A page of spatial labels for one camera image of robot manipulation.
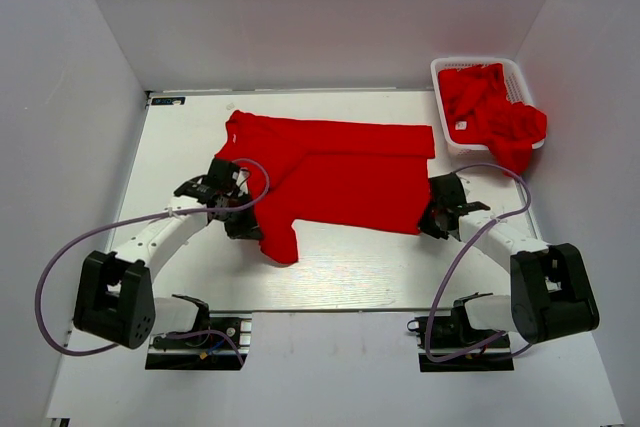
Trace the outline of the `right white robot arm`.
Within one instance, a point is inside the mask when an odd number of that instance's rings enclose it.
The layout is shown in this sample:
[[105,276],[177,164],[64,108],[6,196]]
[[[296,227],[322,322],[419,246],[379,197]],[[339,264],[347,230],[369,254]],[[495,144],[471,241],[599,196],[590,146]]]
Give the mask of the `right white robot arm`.
[[436,239],[463,246],[436,291],[437,306],[464,256],[478,249],[509,275],[506,295],[472,294],[455,301],[451,331],[461,344],[479,349],[509,332],[538,344],[583,332],[600,324],[600,314],[583,257],[570,243],[549,244],[508,224],[482,202],[470,202],[461,179],[449,173],[429,180],[431,200],[419,223]]

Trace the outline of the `red t shirt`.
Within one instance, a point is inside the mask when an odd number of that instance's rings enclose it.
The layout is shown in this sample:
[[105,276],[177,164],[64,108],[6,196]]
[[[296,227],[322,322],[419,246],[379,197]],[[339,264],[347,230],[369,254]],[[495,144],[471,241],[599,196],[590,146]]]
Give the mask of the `red t shirt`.
[[299,259],[297,220],[417,235],[430,201],[428,125],[295,120],[242,111],[226,122],[218,157],[250,170],[261,252]]

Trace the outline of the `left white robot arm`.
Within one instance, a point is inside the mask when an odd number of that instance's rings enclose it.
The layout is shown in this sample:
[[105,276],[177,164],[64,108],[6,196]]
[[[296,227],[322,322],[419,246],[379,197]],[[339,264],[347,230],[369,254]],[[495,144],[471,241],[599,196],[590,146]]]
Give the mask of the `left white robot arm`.
[[84,260],[74,326],[103,340],[136,349],[148,338],[167,336],[199,346],[211,334],[206,302],[184,294],[157,297],[153,282],[188,241],[217,221],[231,239],[263,237],[254,213],[264,192],[252,195],[254,160],[212,160],[206,174],[181,184],[163,212],[109,253],[94,251]]

